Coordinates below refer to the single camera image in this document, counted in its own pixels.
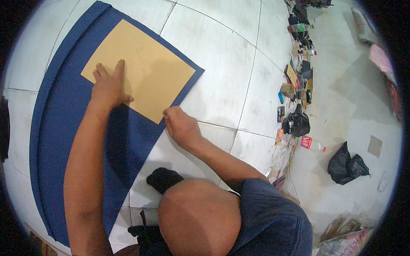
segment blue fabric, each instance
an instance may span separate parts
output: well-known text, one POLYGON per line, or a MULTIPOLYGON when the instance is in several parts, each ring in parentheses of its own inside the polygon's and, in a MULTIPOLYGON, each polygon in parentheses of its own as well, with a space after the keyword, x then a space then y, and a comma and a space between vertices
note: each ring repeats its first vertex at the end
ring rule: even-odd
POLYGON ((313 232, 300 206, 261 179, 239 186, 241 229, 229 255, 311 255, 313 232))
MULTIPOLYGON (((97 1, 75 23, 44 76, 34 107, 30 135, 34 199, 48 234, 66 246, 69 244, 63 202, 64 172, 93 87, 80 73, 99 44, 122 19, 151 36, 195 70, 172 106, 182 102, 204 72, 159 35, 111 5, 97 1)), ((104 156, 103 213, 108 234, 164 128, 163 120, 157 125, 126 105, 111 112, 104 156)))

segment tan paper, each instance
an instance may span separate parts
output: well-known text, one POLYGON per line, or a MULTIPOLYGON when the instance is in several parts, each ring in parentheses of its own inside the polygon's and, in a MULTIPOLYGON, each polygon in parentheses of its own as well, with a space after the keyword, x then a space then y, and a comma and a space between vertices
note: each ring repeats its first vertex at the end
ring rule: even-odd
POLYGON ((195 70, 150 36, 121 20, 88 60, 81 75, 92 83, 101 63, 112 75, 125 60, 124 92, 134 97, 130 108, 159 124, 195 70))
POLYGON ((287 65, 286 74, 290 78, 290 81, 292 82, 293 86, 296 86, 298 76, 296 75, 295 71, 293 71, 293 68, 290 64, 287 65))
MULTIPOLYGON (((312 94, 312 97, 313 97, 313 78, 306 80, 305 91, 307 91, 308 89, 310 89, 310 93, 312 94)), ((303 103, 303 105, 304 105, 305 108, 306 108, 308 105, 310 105, 310 103, 308 103, 308 102, 306 101, 306 93, 303 94, 302 103, 303 103)))
POLYGON ((382 140, 371 135, 369 147, 367 148, 367 152, 369 152, 370 154, 374 155, 377 158, 380 158, 382 146, 383 146, 382 140))
POLYGON ((292 55, 293 55, 293 56, 295 56, 295 55, 298 53, 298 51, 301 50, 301 48, 299 47, 300 44, 301 44, 301 43, 300 43, 299 41, 296 41, 296 42, 293 44, 293 47, 292 47, 292 55))

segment red bottle label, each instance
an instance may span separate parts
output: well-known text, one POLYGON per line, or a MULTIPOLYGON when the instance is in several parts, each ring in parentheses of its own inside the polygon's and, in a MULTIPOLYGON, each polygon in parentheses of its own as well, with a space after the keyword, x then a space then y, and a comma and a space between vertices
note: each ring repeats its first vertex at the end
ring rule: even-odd
POLYGON ((308 136, 303 136, 301 139, 301 146, 307 149, 310 149, 312 145, 312 138, 308 136))

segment small box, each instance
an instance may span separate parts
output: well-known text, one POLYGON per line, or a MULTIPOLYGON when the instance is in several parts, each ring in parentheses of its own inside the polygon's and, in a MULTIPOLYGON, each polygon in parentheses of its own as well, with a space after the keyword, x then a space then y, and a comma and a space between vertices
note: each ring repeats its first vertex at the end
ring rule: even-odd
POLYGON ((312 104, 312 92, 310 89, 306 90, 306 102, 312 104))
POLYGON ((276 145, 279 145, 282 142, 282 137, 283 137, 283 129, 278 128, 278 131, 276 133, 276 139, 275 139, 276 145))
POLYGON ((282 123, 283 133, 290 134, 292 131, 292 125, 293 125, 292 121, 289 121, 289 119, 285 118, 282 123))
POLYGON ((285 106, 278 107, 278 122, 282 122, 285 118, 285 106))

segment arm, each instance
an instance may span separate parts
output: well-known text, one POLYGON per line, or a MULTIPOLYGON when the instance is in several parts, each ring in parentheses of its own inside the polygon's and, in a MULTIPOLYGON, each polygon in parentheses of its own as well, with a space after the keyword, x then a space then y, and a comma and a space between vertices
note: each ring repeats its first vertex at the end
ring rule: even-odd
POLYGON ((235 190, 236 185, 251 178, 268 179, 249 164, 221 150, 202 137, 198 121, 178 106, 164 111, 169 135, 186 151, 207 164, 221 179, 235 190))
POLYGON ((73 255, 112 255, 103 223, 105 131, 111 110, 133 101, 122 92, 124 60, 113 76, 99 63, 91 100, 78 127, 64 177, 64 209, 73 255))

